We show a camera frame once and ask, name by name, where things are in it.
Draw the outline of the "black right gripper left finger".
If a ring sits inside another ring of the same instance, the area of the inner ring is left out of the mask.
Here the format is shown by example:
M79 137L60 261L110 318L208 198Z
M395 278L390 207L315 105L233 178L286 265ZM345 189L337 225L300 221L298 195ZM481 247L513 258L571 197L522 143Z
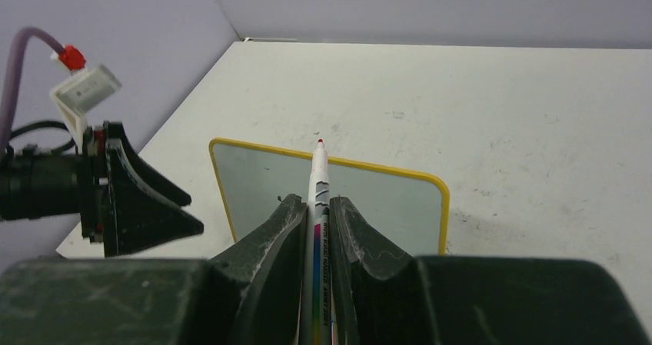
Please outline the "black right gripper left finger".
M304 273L307 206L287 195L268 219L213 257L216 344L293 344Z

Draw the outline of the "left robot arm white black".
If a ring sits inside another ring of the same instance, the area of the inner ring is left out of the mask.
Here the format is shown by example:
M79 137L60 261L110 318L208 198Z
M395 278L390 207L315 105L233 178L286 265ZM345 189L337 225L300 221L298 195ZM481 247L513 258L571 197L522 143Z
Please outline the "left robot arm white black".
M6 148L1 161L1 219L78 214L81 235L105 257L134 254L198 236L205 226L184 211L191 196L143 161L120 122L87 128L51 151Z

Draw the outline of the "yellow framed whiteboard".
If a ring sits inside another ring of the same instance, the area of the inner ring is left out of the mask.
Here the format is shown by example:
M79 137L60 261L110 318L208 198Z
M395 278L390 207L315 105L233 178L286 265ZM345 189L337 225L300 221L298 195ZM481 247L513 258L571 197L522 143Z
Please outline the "yellow framed whiteboard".
M208 146L231 236L239 241L288 194L308 196L310 152L215 138ZM450 191L433 174L328 158L331 196L347 197L365 220L411 255L443 255Z

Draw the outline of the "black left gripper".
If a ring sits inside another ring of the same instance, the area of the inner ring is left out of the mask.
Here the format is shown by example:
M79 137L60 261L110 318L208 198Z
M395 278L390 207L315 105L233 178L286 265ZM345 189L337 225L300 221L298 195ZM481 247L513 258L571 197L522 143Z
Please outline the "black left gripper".
M106 257L203 234L204 224L183 210L191 196L138 156L121 122L87 127L76 153L81 235L92 244L103 242Z

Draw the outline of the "white marker pen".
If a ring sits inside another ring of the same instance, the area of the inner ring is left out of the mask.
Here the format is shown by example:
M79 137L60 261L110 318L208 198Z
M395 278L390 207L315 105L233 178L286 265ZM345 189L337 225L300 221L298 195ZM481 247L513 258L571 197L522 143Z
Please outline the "white marker pen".
M308 182L307 229L301 292L300 344L331 344L331 267L328 222L330 182L328 153L318 140Z

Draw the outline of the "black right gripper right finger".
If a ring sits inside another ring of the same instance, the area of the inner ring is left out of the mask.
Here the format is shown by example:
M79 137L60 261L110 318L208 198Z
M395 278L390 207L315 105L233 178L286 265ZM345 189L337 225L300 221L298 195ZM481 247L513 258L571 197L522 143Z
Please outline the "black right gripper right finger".
M330 200L330 260L339 344L413 344L423 339L413 305L413 258L374 229L347 197Z

